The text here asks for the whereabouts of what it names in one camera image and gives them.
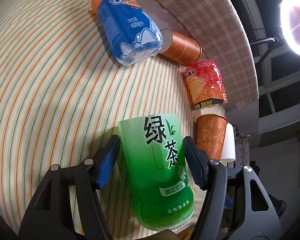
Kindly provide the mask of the blue orange bottle cup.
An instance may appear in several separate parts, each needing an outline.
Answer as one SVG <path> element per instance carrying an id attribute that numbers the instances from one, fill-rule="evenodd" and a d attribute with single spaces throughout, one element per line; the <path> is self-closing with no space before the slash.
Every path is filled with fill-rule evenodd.
<path id="1" fill-rule="evenodd" d="M 162 34 L 136 0 L 92 0 L 115 59 L 131 66 L 162 48 Z"/>

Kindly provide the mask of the white paper cup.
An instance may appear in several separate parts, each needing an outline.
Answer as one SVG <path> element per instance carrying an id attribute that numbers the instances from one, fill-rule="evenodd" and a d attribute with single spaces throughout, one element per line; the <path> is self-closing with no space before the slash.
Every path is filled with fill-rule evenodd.
<path id="1" fill-rule="evenodd" d="M 223 150 L 221 155 L 221 163 L 226 166 L 227 163 L 230 163 L 235 160 L 236 160 L 236 148 L 235 148 L 234 128 L 232 124 L 227 123 L 224 145 L 223 145 Z"/>

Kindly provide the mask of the striped yellow mattress cloth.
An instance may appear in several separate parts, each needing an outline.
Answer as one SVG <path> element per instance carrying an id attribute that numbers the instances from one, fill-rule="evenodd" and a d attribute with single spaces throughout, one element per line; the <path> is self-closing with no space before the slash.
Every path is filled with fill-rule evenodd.
<path id="1" fill-rule="evenodd" d="M 120 65 L 91 0 L 0 0 L 0 215 L 14 235 L 52 164 L 75 166 L 119 121 L 159 113 L 193 135 L 182 69 L 162 56 Z"/>

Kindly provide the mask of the red orange label cup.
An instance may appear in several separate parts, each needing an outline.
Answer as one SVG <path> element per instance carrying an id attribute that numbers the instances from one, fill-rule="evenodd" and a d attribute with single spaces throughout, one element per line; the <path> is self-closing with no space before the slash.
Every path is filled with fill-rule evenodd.
<path id="1" fill-rule="evenodd" d="M 222 75 L 215 61 L 205 60 L 191 64 L 184 70 L 193 109 L 211 107 L 228 102 Z"/>

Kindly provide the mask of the orange floral paper cup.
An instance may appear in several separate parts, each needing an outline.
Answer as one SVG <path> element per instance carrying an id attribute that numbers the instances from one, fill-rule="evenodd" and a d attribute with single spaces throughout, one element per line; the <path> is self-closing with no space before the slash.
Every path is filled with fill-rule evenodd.
<path id="1" fill-rule="evenodd" d="M 196 145 L 210 159 L 220 160 L 228 120 L 218 114 L 204 114 L 197 118 Z"/>

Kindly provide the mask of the beige plaid cloth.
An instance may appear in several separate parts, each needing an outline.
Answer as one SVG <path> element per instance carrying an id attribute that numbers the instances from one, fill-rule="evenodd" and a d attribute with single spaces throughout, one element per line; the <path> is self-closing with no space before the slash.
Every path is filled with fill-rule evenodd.
<path id="1" fill-rule="evenodd" d="M 258 100 L 250 44 L 230 0 L 153 0 L 215 61 L 234 103 L 241 109 Z"/>

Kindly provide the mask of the green tea bottle cup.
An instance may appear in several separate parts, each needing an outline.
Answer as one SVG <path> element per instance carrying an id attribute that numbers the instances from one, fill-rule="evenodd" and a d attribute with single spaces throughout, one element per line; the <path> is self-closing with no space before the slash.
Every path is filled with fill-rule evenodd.
<path id="1" fill-rule="evenodd" d="M 122 120 L 119 133 L 138 222 L 153 231 L 174 230 L 187 223 L 194 212 L 194 197 L 178 116 Z"/>

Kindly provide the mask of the orange paper cup lying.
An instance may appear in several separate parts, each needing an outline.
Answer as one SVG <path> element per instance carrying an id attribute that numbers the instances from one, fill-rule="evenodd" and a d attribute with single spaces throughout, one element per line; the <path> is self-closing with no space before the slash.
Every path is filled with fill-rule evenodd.
<path id="1" fill-rule="evenodd" d="M 170 29 L 162 29 L 161 34 L 163 44 L 160 55 L 182 66 L 189 66 L 200 59 L 202 46 L 194 38 Z"/>

